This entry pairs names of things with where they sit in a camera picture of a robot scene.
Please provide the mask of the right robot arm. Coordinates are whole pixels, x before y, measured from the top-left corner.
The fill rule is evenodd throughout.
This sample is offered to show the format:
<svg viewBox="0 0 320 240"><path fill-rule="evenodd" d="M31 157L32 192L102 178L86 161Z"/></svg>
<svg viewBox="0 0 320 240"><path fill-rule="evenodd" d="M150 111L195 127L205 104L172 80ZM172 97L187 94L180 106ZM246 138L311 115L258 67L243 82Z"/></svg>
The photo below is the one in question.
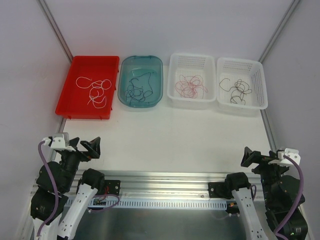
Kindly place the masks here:
<svg viewBox="0 0 320 240"><path fill-rule="evenodd" d="M303 195L304 175L300 168L299 151L292 148L270 151L268 155L245 147L242 167L251 164L260 176L267 224L278 240L304 240L308 224L299 206L305 202ZM246 237L249 240L266 240L255 207L252 185L243 172L230 173L224 180L227 199L235 199Z"/></svg>

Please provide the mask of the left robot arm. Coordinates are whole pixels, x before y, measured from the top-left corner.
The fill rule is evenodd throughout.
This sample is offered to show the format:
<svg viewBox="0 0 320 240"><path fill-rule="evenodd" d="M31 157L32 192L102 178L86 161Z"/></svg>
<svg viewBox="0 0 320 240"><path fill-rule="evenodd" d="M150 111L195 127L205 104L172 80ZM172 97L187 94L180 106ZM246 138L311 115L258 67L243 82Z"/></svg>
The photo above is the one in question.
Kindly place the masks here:
<svg viewBox="0 0 320 240"><path fill-rule="evenodd" d="M43 166L36 180L37 190L31 199L30 216L36 240L72 240L91 199L104 192L105 175L92 168L85 170L66 215L66 195L74 182L81 162L99 159L101 138L91 141L69 139L67 133L45 137L37 150Z"/></svg>

